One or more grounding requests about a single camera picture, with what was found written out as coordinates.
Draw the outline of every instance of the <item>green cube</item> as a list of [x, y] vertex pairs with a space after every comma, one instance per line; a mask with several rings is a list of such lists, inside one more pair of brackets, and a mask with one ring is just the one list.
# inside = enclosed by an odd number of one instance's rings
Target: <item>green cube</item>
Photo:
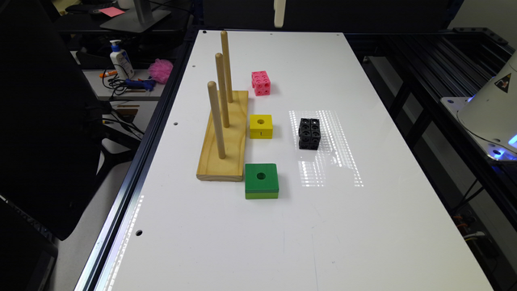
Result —
[[246, 199], [277, 199], [276, 164], [246, 164]]

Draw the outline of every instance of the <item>white device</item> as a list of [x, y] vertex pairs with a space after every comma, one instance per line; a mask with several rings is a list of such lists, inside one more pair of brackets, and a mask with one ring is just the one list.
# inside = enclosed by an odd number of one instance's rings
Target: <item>white device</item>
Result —
[[473, 97], [442, 98], [451, 114], [498, 161], [517, 161], [517, 54]]
[[111, 49], [113, 50], [113, 53], [110, 53], [110, 58], [115, 66], [117, 74], [123, 80], [132, 78], [132, 76], [135, 75], [135, 71], [132, 69], [128, 54], [118, 45], [121, 40], [110, 40], [110, 42]]

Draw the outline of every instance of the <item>pink cube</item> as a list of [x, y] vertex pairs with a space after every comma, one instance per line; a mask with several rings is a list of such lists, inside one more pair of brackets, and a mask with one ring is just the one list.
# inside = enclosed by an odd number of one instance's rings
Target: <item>pink cube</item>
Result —
[[255, 89], [255, 95], [269, 95], [271, 92], [271, 81], [269, 81], [266, 71], [251, 73], [251, 86]]

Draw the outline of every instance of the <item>wooden peg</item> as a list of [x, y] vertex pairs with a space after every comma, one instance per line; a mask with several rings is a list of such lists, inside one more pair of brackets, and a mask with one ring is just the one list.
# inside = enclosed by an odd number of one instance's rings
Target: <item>wooden peg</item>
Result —
[[219, 99], [217, 98], [217, 86], [214, 81], [208, 82], [208, 97], [210, 97], [210, 107], [212, 108], [213, 128], [216, 133], [217, 151], [219, 158], [226, 158], [225, 139], [223, 138], [223, 128], [221, 126], [221, 114], [219, 113]]
[[226, 83], [225, 83], [225, 66], [223, 65], [223, 55], [216, 53], [217, 81], [219, 83], [219, 96], [221, 97], [221, 115], [223, 126], [229, 127], [228, 103], [226, 102]]
[[225, 63], [225, 81], [226, 81], [226, 96], [228, 103], [233, 102], [233, 89], [232, 89], [232, 73], [229, 67], [229, 46], [228, 46], [228, 32], [221, 32], [221, 43], [223, 46], [223, 59]]

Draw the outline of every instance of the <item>spray bottle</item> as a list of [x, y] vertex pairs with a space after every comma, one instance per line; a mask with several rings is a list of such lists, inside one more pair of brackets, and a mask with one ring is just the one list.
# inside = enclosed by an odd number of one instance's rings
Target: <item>spray bottle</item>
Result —
[[115, 70], [123, 80], [132, 78], [132, 76], [135, 75], [135, 71], [132, 69], [128, 53], [126, 53], [125, 50], [120, 49], [118, 45], [121, 40], [110, 40], [110, 42], [111, 49], [113, 50], [113, 53], [110, 54], [110, 58], [115, 66]]

